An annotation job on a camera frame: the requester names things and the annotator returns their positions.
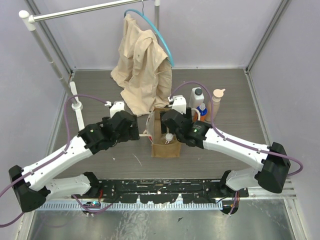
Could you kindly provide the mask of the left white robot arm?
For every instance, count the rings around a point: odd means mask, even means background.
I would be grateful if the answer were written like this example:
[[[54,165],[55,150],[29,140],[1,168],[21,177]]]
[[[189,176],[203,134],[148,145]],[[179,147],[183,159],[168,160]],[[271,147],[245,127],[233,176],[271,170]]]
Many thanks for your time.
[[[21,211],[32,212],[48,200],[71,195],[97,197],[101,184],[93,172],[61,179],[56,176],[100,151],[139,138],[138,117],[121,110],[88,124],[65,146],[42,160],[26,167],[13,166],[8,173]]]

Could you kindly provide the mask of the brown canvas bag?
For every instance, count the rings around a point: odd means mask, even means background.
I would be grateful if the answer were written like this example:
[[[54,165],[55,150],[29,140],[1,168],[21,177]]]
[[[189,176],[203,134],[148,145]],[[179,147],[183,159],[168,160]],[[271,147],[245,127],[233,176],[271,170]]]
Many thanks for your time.
[[[146,129],[144,134],[148,136],[151,141],[151,156],[153,158],[178,158],[181,152],[181,140],[186,140],[187,136],[181,135],[179,132],[174,134],[177,142],[173,144],[164,145],[160,143],[163,134],[170,133],[169,129],[162,125],[161,116],[169,108],[155,108],[146,120]]]

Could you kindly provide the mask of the blue cap bottle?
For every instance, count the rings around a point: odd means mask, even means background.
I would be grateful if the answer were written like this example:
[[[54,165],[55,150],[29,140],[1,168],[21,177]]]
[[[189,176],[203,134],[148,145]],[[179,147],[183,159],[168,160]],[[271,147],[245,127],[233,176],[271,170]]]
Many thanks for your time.
[[[206,104],[203,102],[196,109],[197,112],[195,113],[193,120],[204,122],[208,113]]]

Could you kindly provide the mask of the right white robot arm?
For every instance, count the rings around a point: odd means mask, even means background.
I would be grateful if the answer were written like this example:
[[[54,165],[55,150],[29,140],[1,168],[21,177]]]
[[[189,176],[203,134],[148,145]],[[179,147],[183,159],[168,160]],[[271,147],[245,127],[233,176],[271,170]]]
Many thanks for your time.
[[[209,123],[193,122],[190,113],[181,114],[174,109],[163,113],[160,119],[179,142],[223,153],[250,166],[223,174],[219,184],[223,196],[231,197],[236,191],[250,187],[261,187],[275,194],[283,191],[291,163],[280,143],[268,146],[246,141],[215,130]]]

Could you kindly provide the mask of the white bottle black cap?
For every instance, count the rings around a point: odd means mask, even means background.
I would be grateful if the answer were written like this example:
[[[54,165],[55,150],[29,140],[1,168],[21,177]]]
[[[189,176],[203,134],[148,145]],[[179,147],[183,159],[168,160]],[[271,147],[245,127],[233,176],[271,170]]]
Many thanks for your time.
[[[197,108],[204,102],[203,90],[200,87],[195,87],[191,90],[188,106]]]

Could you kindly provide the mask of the beige pink bottle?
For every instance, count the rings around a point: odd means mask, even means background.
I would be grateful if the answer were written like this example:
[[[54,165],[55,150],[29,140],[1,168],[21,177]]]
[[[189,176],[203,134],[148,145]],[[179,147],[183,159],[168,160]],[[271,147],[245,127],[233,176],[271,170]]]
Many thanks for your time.
[[[213,114],[213,119],[215,119],[218,110],[220,108],[221,99],[224,96],[225,89],[215,89],[212,93],[211,100],[208,101],[206,108],[207,108],[207,115],[205,117],[205,120],[207,122],[211,121],[211,116]]]

